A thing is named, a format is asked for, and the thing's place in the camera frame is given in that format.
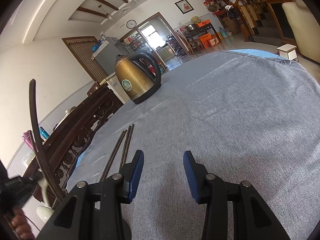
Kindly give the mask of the person's left hand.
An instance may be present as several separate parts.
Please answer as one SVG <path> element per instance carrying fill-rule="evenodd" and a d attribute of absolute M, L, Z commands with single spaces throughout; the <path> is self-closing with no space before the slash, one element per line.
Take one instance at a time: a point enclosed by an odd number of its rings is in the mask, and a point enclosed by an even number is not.
<path fill-rule="evenodd" d="M 12 211 L 14 214 L 10 224 L 12 230 L 20 239 L 35 239 L 23 210 L 20 207 L 13 207 Z"/>

